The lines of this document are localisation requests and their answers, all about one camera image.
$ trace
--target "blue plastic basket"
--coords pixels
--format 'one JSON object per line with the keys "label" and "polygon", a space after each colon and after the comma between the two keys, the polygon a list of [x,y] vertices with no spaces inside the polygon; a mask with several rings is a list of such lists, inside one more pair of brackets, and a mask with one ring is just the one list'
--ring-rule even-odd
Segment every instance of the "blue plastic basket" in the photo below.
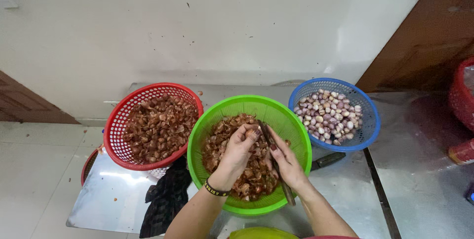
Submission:
{"label": "blue plastic basket", "polygon": [[357,133],[354,134],[352,140],[345,140],[341,146],[326,144],[308,133],[311,144],[336,152],[358,151],[371,145],[380,131],[379,113],[370,98],[359,88],[348,82],[333,78],[316,78],[307,80],[293,90],[293,93],[290,96],[290,101],[288,102],[288,107],[293,110],[295,106],[298,105],[300,98],[307,97],[312,92],[316,92],[319,89],[345,94],[346,97],[350,99],[350,104],[352,106],[360,105],[362,107],[363,125],[362,128],[358,129]]}

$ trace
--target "hand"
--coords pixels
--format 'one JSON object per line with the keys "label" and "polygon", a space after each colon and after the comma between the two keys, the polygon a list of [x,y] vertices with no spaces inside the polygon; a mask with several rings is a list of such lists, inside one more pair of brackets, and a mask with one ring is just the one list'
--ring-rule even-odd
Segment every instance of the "hand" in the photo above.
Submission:
{"label": "hand", "polygon": [[[283,180],[298,194],[306,187],[312,187],[293,151],[270,126],[267,125],[267,127],[276,143],[276,145],[270,145],[270,153],[272,153],[273,158],[275,158],[280,167],[280,174]],[[267,166],[270,170],[273,170],[271,162],[267,163]]]}
{"label": "hand", "polygon": [[209,177],[209,185],[221,191],[232,188],[237,178],[244,172],[252,155],[254,143],[262,132],[258,125],[244,124],[230,137],[226,151],[216,171]]}

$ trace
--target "green plastic basket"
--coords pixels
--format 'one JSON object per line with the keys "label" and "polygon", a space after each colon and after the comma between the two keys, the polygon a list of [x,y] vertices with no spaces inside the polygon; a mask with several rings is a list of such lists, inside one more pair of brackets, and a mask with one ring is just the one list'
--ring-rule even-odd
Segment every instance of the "green plastic basket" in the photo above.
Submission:
{"label": "green plastic basket", "polygon": [[[202,165],[201,148],[205,138],[211,134],[212,126],[224,116],[240,113],[256,115],[268,123],[283,139],[291,141],[291,149],[308,175],[311,169],[311,143],[303,124],[296,115],[281,103],[255,95],[234,96],[216,103],[196,122],[188,141],[188,167],[194,184],[199,188],[209,177]],[[240,215],[256,216],[267,214],[287,204],[281,186],[270,195],[264,195],[257,201],[242,201],[228,197],[223,209]]]}

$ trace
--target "red container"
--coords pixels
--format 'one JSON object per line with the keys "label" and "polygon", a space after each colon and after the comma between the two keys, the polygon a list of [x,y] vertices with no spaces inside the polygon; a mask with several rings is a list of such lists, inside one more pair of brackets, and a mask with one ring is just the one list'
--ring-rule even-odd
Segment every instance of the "red container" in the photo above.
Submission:
{"label": "red container", "polygon": [[96,149],[92,152],[92,154],[89,156],[87,159],[86,163],[84,164],[84,167],[82,167],[82,172],[80,174],[80,184],[81,186],[84,186],[84,182],[87,179],[87,176],[89,175],[89,172],[91,171],[92,165],[94,165],[94,161],[98,155],[99,151]]}
{"label": "red container", "polygon": [[474,65],[474,57],[463,61],[454,74],[449,91],[449,104],[454,115],[474,132],[474,97],[464,84],[464,68]]}
{"label": "red container", "polygon": [[474,139],[448,149],[449,157],[459,165],[474,162]]}
{"label": "red container", "polygon": [[110,158],[112,158],[115,163],[134,171],[149,171],[167,166],[186,153],[188,142],[162,161],[151,164],[141,164],[131,159],[132,150],[130,149],[130,145],[122,139],[127,116],[133,106],[143,102],[147,98],[162,97],[165,93],[170,96],[178,96],[194,105],[194,107],[198,109],[198,117],[204,113],[199,97],[189,88],[180,84],[160,82],[134,91],[116,105],[105,125],[104,146]]}

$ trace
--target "human arm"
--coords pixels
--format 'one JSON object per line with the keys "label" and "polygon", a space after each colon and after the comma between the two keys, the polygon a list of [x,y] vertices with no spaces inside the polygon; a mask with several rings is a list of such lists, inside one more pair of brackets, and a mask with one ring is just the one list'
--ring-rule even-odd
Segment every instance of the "human arm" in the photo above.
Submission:
{"label": "human arm", "polygon": [[[260,136],[257,125],[244,124],[230,137],[226,151],[208,183],[214,189],[228,191],[244,171],[254,143]],[[245,136],[248,130],[254,130]],[[226,202],[227,196],[216,196],[201,187],[180,210],[164,235],[165,239],[205,238]]]}
{"label": "human arm", "polygon": [[280,167],[283,180],[301,199],[306,215],[310,219],[314,235],[357,237],[351,227],[308,180],[293,151],[271,127],[269,127],[269,131],[276,143],[276,145],[270,146],[270,152]]}

